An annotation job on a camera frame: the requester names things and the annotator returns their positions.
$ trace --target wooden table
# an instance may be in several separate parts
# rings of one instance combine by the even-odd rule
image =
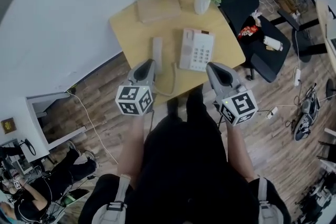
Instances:
[[[117,36],[126,59],[133,68],[139,62],[152,58],[152,38],[163,38],[162,66],[163,74],[156,77],[155,85],[164,92],[173,87],[172,63],[179,65],[182,35],[184,28],[206,30],[215,34],[213,62],[223,63],[231,68],[245,61],[245,56],[227,21],[213,3],[203,15],[194,12],[194,0],[179,0],[181,15],[171,19],[158,20],[143,24],[137,16],[137,4],[134,3],[110,18],[110,25]],[[177,72],[178,96],[208,80],[205,72],[179,69]],[[155,104],[163,103],[173,97],[158,95]]]

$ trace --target white sneaker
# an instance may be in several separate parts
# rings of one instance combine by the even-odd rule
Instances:
[[[96,158],[95,158],[95,156],[94,156],[94,154],[92,152],[90,152],[90,151],[84,151],[84,156],[86,158],[88,158],[88,159],[93,160],[96,163],[96,169],[98,169],[99,164],[97,163]]]
[[[68,146],[69,148],[72,148],[73,150],[77,151],[77,152],[78,152],[78,156],[82,155],[82,154],[80,153],[80,151],[79,151],[78,149],[76,149],[75,144],[74,144],[73,142],[71,142],[70,140],[67,141],[67,146]]]

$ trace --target wooden floor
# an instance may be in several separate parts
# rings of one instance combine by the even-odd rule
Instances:
[[[277,18],[262,5],[260,9],[263,15],[269,19]],[[301,22],[316,18],[314,8],[303,14]],[[278,26],[291,40],[291,27],[284,23]],[[310,29],[315,42],[321,42],[319,26]],[[293,70],[298,65],[298,58],[291,48],[285,64],[273,83],[267,83],[258,74],[254,81],[247,81],[247,70],[238,67],[236,70],[244,78],[247,88],[253,90],[260,110],[270,109],[275,105],[293,105],[293,100],[299,94],[299,87],[294,88],[292,82]],[[316,82],[319,99],[325,98],[325,84],[328,78],[334,78],[328,55],[313,56],[309,63],[300,63],[302,91],[301,97],[307,89]],[[121,115],[114,101],[119,84],[126,78],[130,68],[123,54],[115,60],[101,67],[77,86],[77,95],[83,101],[88,113],[100,134],[107,149],[118,158],[124,139],[127,136],[129,117]],[[212,105],[214,92],[206,83],[204,87],[204,102],[209,114],[215,121],[219,120],[219,114]],[[328,135],[323,129],[328,127],[336,129],[336,98],[332,101],[322,101],[319,117],[312,127],[311,135],[300,142],[293,140],[291,129],[285,126],[287,121],[295,118],[297,108],[295,106],[279,106],[279,112],[271,119],[265,119],[265,112],[259,112],[248,123],[241,125],[244,131],[248,152],[252,158],[254,167],[259,175],[270,179],[276,186],[280,196],[285,201],[293,218],[300,211],[296,202],[302,197],[301,193],[311,185],[319,176],[320,163],[316,155],[321,153],[318,140],[328,140]],[[166,115],[165,106],[155,108],[154,126]],[[74,143],[80,150],[91,150],[97,156],[100,165],[97,176],[106,173],[115,173],[116,164],[104,151],[100,141],[92,129],[85,110],[78,100],[71,97],[58,100],[48,109],[48,116],[44,118],[44,131],[48,140],[53,141],[64,134],[85,125],[88,129],[83,135],[78,136]],[[186,119],[185,106],[181,105],[180,115]],[[150,126],[151,115],[146,116],[146,130]],[[226,146],[226,127],[220,127]],[[52,158],[61,160],[65,155],[65,146],[61,145],[52,151]],[[86,182],[82,187],[93,190],[97,180]],[[77,223],[81,208],[85,199],[70,206],[63,223]]]

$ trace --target desk phone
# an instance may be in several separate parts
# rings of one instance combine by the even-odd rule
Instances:
[[[211,61],[215,35],[207,31],[185,28],[180,58],[180,68],[206,72]]]

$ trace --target white vase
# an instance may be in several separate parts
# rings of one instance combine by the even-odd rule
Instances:
[[[194,9],[197,14],[204,14],[210,5],[210,0],[195,0]]]

